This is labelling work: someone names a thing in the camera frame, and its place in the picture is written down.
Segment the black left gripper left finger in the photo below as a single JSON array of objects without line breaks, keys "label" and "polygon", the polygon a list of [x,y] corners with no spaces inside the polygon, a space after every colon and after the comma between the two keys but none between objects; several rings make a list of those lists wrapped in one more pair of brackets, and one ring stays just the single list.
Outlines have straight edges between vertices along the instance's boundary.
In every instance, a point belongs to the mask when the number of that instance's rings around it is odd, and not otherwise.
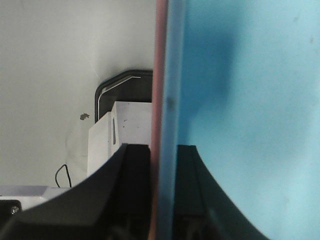
[{"label": "black left gripper left finger", "polygon": [[86,180],[16,214],[3,240],[145,240],[151,217],[150,149],[123,144]]}]

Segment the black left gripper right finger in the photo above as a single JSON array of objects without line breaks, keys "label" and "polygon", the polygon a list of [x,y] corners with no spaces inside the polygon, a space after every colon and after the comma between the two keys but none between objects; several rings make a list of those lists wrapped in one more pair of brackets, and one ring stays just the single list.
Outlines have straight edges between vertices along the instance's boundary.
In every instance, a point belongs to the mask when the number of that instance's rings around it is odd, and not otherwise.
[{"label": "black left gripper right finger", "polygon": [[211,175],[196,146],[177,147],[174,240],[265,240]]}]

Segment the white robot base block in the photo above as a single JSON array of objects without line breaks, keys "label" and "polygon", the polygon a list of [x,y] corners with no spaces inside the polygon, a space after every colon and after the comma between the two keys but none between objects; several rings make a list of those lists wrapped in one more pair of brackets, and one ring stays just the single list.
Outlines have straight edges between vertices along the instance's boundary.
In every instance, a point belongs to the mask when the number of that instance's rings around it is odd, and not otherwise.
[{"label": "white robot base block", "polygon": [[13,212],[42,204],[94,174],[122,144],[150,145],[152,105],[116,101],[95,124],[77,127],[65,141],[67,160],[53,172],[55,186],[1,185],[0,199],[13,201]]}]

